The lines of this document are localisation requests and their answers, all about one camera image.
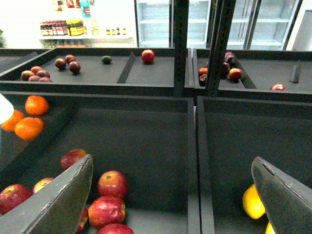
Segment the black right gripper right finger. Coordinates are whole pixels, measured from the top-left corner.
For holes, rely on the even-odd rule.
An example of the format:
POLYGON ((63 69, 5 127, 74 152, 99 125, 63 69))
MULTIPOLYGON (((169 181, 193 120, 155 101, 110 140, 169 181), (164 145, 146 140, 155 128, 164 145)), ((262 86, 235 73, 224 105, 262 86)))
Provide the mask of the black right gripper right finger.
POLYGON ((266 215, 276 234, 312 232, 312 189, 261 157, 251 173, 266 215))

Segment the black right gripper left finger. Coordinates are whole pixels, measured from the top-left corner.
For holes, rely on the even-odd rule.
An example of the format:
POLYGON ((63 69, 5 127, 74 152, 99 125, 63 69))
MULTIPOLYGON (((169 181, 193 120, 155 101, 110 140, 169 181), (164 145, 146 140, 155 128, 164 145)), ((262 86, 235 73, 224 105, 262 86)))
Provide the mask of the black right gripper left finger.
POLYGON ((2 234, 74 234, 93 175, 93 159, 86 155, 51 183, 0 218, 2 234))

